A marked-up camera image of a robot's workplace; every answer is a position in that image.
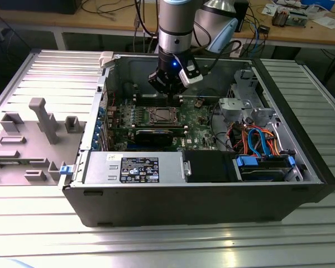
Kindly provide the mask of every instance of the silver robot arm segment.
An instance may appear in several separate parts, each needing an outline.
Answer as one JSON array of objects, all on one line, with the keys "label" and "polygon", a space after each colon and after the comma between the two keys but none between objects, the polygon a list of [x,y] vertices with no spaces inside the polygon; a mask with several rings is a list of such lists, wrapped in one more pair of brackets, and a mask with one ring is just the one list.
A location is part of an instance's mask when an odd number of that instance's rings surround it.
[{"label": "silver robot arm segment", "polygon": [[159,13],[159,59],[149,83],[172,97],[202,80],[191,51],[195,13],[203,0],[162,0]]}]

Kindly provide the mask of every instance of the power supply label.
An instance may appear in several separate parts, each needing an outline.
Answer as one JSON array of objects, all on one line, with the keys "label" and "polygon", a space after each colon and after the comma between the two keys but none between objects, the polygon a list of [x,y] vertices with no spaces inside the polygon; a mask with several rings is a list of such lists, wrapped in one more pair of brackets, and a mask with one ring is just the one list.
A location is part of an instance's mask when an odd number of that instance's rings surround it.
[{"label": "power supply label", "polygon": [[121,183],[158,183],[157,157],[122,157]]}]

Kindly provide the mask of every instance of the green circuit board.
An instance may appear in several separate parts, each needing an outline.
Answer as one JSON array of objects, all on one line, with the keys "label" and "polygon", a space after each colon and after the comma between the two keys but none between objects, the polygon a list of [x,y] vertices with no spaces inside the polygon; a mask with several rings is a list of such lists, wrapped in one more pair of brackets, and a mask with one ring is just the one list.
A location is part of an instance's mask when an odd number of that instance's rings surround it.
[{"label": "green circuit board", "polygon": [[[209,126],[211,106],[195,105],[196,98],[184,99],[180,107],[139,107],[128,101],[117,105],[115,122],[111,127],[112,151],[183,151],[217,150]],[[145,147],[135,144],[137,131],[160,130],[174,134],[172,145]]]}]

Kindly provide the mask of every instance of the motherboard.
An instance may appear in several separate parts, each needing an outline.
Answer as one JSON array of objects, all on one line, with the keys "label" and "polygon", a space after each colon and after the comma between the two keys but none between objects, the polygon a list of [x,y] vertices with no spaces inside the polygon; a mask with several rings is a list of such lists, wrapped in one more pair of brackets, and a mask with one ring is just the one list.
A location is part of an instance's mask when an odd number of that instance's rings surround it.
[{"label": "motherboard", "polygon": [[212,108],[201,98],[185,98],[178,107],[117,101],[102,117],[107,129],[105,147],[109,151],[216,150],[210,128]]}]

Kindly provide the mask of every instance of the metal slotted surface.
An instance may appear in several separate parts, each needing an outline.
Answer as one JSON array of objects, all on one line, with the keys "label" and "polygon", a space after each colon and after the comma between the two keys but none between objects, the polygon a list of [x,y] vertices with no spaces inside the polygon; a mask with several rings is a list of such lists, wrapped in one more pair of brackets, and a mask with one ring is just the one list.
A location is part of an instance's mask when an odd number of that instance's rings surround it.
[{"label": "metal slotted surface", "polygon": [[28,103],[33,97],[42,97],[47,112],[54,113],[57,121],[64,121],[67,116],[87,121],[102,74],[100,54],[51,50],[30,54],[27,64],[16,74],[17,80],[6,89],[9,93],[0,105],[0,120],[5,112],[18,112],[24,121],[36,121]]},{"label": "metal slotted surface", "polygon": [[335,176],[334,98],[306,66],[285,60],[262,62]]},{"label": "metal slotted surface", "polygon": [[[315,97],[318,103],[328,103],[322,94]],[[309,116],[301,117],[309,122]],[[328,121],[330,128],[335,128],[333,122]],[[319,125],[305,126],[316,131]],[[335,149],[327,146],[320,152],[335,156]],[[335,159],[326,161],[335,164]],[[282,222],[88,228],[56,186],[0,186],[0,257],[49,268],[67,263],[114,268],[335,268],[335,192],[320,203],[300,207]]]}]

